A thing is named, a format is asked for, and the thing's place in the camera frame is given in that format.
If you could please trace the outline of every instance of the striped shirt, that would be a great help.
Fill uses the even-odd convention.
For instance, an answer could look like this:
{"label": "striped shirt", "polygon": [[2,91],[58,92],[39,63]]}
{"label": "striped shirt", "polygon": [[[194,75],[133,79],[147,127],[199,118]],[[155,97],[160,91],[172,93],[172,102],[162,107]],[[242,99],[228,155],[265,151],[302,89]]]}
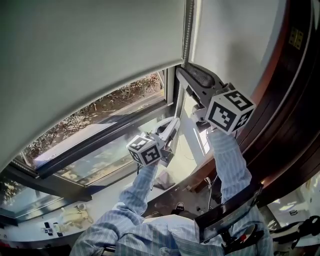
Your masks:
{"label": "striped shirt", "polygon": [[[232,135],[215,130],[207,138],[213,147],[216,170],[221,179],[221,201],[224,203],[247,187],[252,176]],[[156,173],[155,165],[142,168],[132,186],[120,194],[113,209],[81,234],[70,255],[100,255],[108,245],[116,247],[115,255],[126,256],[224,255],[221,236],[206,244],[199,243],[195,223],[191,219],[167,215],[144,221],[141,215],[147,209],[147,195]],[[230,255],[273,255],[272,239],[257,206],[235,223],[229,232],[239,237],[253,224],[257,225],[257,230],[264,231],[264,236],[257,244]]]}

